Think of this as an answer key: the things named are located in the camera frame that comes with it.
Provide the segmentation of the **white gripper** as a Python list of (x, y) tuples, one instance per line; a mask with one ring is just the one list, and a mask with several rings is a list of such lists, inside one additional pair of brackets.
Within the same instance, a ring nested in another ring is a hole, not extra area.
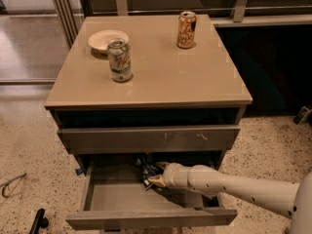
[(188, 188), (189, 167), (178, 163), (157, 162), (156, 166), (164, 170), (163, 175), (150, 176), (148, 181), (152, 184), (165, 188)]

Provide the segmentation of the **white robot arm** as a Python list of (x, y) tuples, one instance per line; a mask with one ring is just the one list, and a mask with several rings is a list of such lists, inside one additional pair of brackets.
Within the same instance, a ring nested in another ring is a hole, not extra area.
[(312, 234), (312, 173), (301, 182), (226, 175), (211, 167), (162, 163), (148, 180), (159, 187), (223, 192), (291, 220), (289, 234)]

